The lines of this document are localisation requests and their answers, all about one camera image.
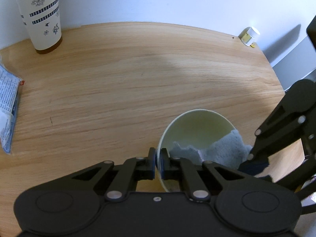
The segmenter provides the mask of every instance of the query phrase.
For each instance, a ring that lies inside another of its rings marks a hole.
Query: towel
[[[170,157],[189,159],[196,165],[202,165],[203,161],[213,161],[231,169],[238,169],[240,164],[247,160],[251,149],[252,146],[245,145],[235,129],[204,150],[196,149],[192,145],[183,148],[175,141],[169,154]]]

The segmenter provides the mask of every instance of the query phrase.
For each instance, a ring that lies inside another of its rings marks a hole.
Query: transparent plastic wrap
[[[24,81],[10,73],[0,55],[0,139],[5,153],[11,152],[19,100]]]

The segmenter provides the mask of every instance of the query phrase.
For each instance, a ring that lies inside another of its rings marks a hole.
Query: wood grain
[[[253,144],[284,92],[261,50],[231,35],[158,23],[63,31],[53,52],[30,40],[1,51],[26,82],[12,155],[0,153],[0,235],[20,229],[13,202],[25,189],[103,160],[123,163],[156,147],[167,125],[197,108],[217,111]],[[279,179],[304,159],[300,142],[273,156]],[[163,191],[158,179],[141,191]]]

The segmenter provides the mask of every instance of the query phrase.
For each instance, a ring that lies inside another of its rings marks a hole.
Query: bowl
[[[160,176],[160,149],[171,150],[173,142],[181,147],[192,145],[201,150],[229,134],[235,127],[222,115],[210,110],[191,110],[176,117],[165,129],[157,148],[157,167],[160,182],[165,191],[179,191],[179,183],[175,180],[162,180]]]

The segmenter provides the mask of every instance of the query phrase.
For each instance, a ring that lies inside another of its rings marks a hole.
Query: brown cup base
[[[57,41],[57,43],[55,43],[53,46],[51,46],[51,47],[49,47],[49,48],[47,48],[47,49],[45,49],[45,50],[36,50],[36,49],[35,49],[35,50],[36,50],[36,52],[39,53],[39,54],[46,54],[46,53],[49,53],[49,52],[55,50],[55,49],[60,45],[60,43],[61,43],[62,40],[63,40],[63,36],[61,36],[60,39]]]

